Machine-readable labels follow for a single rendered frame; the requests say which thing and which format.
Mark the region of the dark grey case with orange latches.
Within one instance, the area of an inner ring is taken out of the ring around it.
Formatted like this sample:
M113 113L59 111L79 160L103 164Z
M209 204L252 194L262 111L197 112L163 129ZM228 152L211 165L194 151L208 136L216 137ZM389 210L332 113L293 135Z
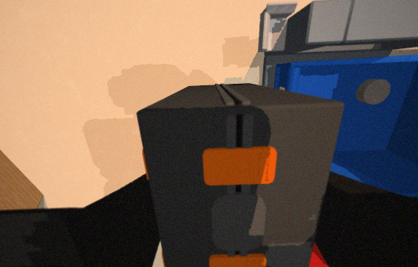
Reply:
M164 267L309 267L344 107L221 83L137 111Z

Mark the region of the blue bin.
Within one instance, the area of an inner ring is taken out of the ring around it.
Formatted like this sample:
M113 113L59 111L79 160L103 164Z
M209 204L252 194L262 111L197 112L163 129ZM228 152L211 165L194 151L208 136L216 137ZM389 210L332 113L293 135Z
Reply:
M379 104L356 98L368 79L390 83ZM345 103L332 172L418 197L418 55L277 64L274 88Z

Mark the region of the grey metal disc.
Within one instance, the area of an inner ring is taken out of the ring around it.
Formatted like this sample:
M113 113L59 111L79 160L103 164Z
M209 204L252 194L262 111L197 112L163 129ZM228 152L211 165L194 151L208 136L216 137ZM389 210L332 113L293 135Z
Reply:
M390 83L384 79L368 79L356 91L358 101L376 105L384 101L390 93Z

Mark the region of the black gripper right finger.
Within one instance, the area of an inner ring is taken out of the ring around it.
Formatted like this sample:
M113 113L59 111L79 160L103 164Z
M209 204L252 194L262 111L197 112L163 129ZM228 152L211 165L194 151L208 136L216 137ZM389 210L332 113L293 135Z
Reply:
M314 242L328 267L418 267L418 197L330 171Z

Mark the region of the red open bin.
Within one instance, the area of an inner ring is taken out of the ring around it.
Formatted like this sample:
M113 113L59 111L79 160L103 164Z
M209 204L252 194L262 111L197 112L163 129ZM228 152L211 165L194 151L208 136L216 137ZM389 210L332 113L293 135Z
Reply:
M328 267L315 242L313 245L313 251L309 267Z

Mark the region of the grey metal rack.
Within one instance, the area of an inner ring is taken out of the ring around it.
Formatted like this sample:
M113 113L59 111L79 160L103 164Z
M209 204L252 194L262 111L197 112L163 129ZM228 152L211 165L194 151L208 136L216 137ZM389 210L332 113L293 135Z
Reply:
M418 0L315 0L293 14L297 5L268 2L260 14L262 86L274 88L277 64L418 54L398 50L418 47Z

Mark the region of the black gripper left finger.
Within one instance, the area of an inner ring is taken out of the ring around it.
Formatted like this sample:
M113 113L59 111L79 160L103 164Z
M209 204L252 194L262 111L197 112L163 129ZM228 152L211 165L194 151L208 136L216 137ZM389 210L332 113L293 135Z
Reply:
M83 208L0 210L0 267L153 267L159 242L146 174Z

